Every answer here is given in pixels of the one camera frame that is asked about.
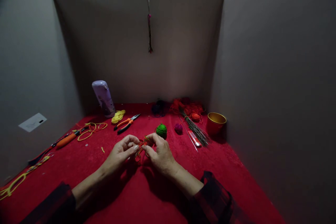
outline orange-handled pliers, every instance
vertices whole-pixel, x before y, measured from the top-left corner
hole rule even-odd
[[[120,130],[118,130],[118,135],[123,133],[125,130],[127,130],[131,126],[131,124],[133,124],[133,121],[135,119],[137,119],[139,115],[140,114],[137,114],[137,115],[133,116],[132,118],[128,118],[127,120],[119,123],[117,126],[114,127],[114,130],[117,130],[121,125],[127,124],[126,126],[121,128]]]

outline dark red plaid sleeve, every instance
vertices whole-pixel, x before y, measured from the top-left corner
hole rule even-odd
[[[69,185],[62,182],[21,223],[67,223],[76,209]]]
[[[252,223],[234,202],[231,194],[205,171],[203,188],[190,200],[194,220],[198,223]]]

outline thermos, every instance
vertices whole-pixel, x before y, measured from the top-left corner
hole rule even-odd
[[[109,87],[107,86],[107,83],[103,80],[96,80],[92,82],[92,88],[94,90],[94,93],[96,94],[96,97],[99,101],[99,104],[101,106],[101,109],[103,110],[103,113],[105,117],[110,118],[113,117],[116,113],[116,109],[114,108],[113,101],[111,98]]]

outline person's left hand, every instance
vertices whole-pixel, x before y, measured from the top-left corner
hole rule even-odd
[[[101,176],[107,177],[114,174],[122,164],[139,150],[140,141],[133,135],[124,137],[116,143],[110,155],[98,169]]]

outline red cup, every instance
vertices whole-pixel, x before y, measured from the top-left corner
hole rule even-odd
[[[225,116],[211,112],[208,114],[208,121],[206,123],[206,131],[209,135],[217,135],[226,123]]]

